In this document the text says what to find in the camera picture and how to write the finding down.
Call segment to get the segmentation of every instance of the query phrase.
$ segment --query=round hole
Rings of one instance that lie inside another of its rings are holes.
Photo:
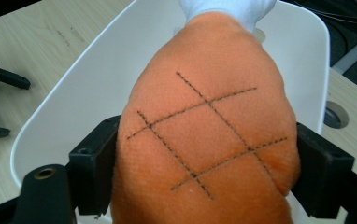
[[[266,35],[264,33],[264,31],[256,28],[253,35],[255,36],[255,38],[260,41],[260,43],[263,43],[266,39]]]
[[[325,114],[324,124],[334,129],[343,129],[350,122],[347,111],[339,104],[328,101]]]
[[[56,173],[55,168],[45,168],[45,169],[42,169],[42,170],[36,172],[36,174],[34,175],[34,178],[37,180],[48,179],[51,176],[53,176],[55,173]]]

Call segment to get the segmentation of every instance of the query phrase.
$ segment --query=orange skin surface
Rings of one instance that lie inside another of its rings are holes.
[[[296,122],[274,61],[221,13],[151,59],[121,115],[114,223],[293,223]]]

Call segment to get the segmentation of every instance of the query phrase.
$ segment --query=beige table surface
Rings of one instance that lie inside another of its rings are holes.
[[[82,51],[130,2],[43,0],[0,17],[0,67],[32,83],[28,91],[0,83],[0,127],[11,130],[8,137],[0,138],[0,203],[19,195],[9,159],[21,127]],[[357,86],[331,70],[329,101],[345,108],[349,124],[340,130],[324,126],[322,135],[356,158],[357,172]]]

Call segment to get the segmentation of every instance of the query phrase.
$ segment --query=dark floor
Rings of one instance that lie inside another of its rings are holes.
[[[0,0],[0,16],[40,0]],[[331,66],[357,45],[357,0],[284,0],[292,4],[308,7],[326,23],[331,37]],[[357,63],[345,74],[357,84]]]

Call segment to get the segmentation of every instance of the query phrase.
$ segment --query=dotted grid line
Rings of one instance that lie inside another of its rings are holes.
[[[177,72],[176,75],[181,79],[183,80],[199,97],[201,97],[204,102],[201,103],[201,104],[198,104],[198,105],[194,105],[194,106],[191,106],[191,107],[188,107],[186,109],[183,109],[183,110],[180,110],[179,112],[176,112],[176,113],[173,113],[171,115],[168,115],[162,119],[158,119],[152,123],[150,123],[146,116],[144,114],[142,114],[140,111],[137,111],[137,114],[139,117],[141,117],[144,122],[146,123],[146,126],[143,127],[142,129],[140,129],[139,131],[131,134],[127,139],[131,139],[133,137],[135,137],[137,134],[145,131],[145,130],[151,130],[153,132],[153,134],[163,143],[164,147],[169,151],[169,153],[181,164],[181,166],[188,172],[189,174],[189,178],[179,182],[176,186],[174,186],[171,190],[177,190],[178,188],[180,188],[181,186],[183,186],[184,184],[186,184],[187,182],[191,181],[191,180],[194,180],[198,185],[199,187],[203,190],[203,192],[208,196],[208,198],[210,200],[214,200],[214,197],[213,195],[210,193],[210,191],[206,188],[206,186],[199,180],[199,177],[201,175],[204,175],[204,174],[207,174],[209,173],[210,171],[212,170],[215,170],[217,169],[218,167],[230,162],[230,161],[234,161],[240,157],[243,157],[247,154],[252,154],[254,155],[257,160],[260,162],[260,164],[264,167],[265,171],[268,173],[268,176],[270,177],[271,181],[274,182],[273,178],[272,178],[272,175],[270,174],[268,168],[265,166],[265,164],[263,163],[263,161],[261,160],[261,158],[257,155],[257,151],[259,149],[262,149],[262,148],[265,148],[265,147],[270,147],[270,146],[273,146],[275,144],[278,144],[278,143],[281,143],[281,142],[284,142],[287,140],[287,137],[282,137],[282,138],[279,138],[279,139],[276,139],[276,140],[273,140],[269,143],[265,143],[265,144],[261,144],[257,147],[250,147],[245,139],[238,133],[238,131],[229,123],[229,121],[212,105],[214,102],[218,102],[220,100],[223,100],[223,99],[226,99],[226,98],[230,98],[230,97],[233,97],[233,96],[237,96],[239,94],[244,94],[244,93],[247,93],[249,91],[256,91],[257,88],[250,88],[250,89],[247,89],[247,90],[244,90],[244,91],[237,91],[237,92],[234,92],[234,93],[231,93],[231,94],[228,94],[228,95],[225,95],[223,97],[219,97],[219,98],[216,98],[216,99],[213,99],[213,100],[208,100],[206,99],[206,97],[202,94],[202,92],[200,92],[197,88],[195,88],[181,73]],[[232,130],[232,132],[234,133],[234,135],[236,135],[240,141],[243,143],[243,145],[245,146],[246,150],[243,151],[243,152],[240,152],[238,153],[237,155],[234,155],[233,157],[229,158],[229,159],[225,159],[223,161],[220,161],[214,165],[212,165],[211,167],[207,168],[206,170],[200,172],[199,174],[196,174],[185,162],[184,160],[179,157],[179,155],[176,154],[176,152],[172,149],[171,146],[169,146],[165,140],[153,129],[153,126],[157,123],[161,123],[167,119],[171,119],[177,115],[180,115],[180,114],[183,114],[189,110],[193,110],[201,105],[208,105],[210,107],[210,109],[212,111],[214,111],[214,113]]]

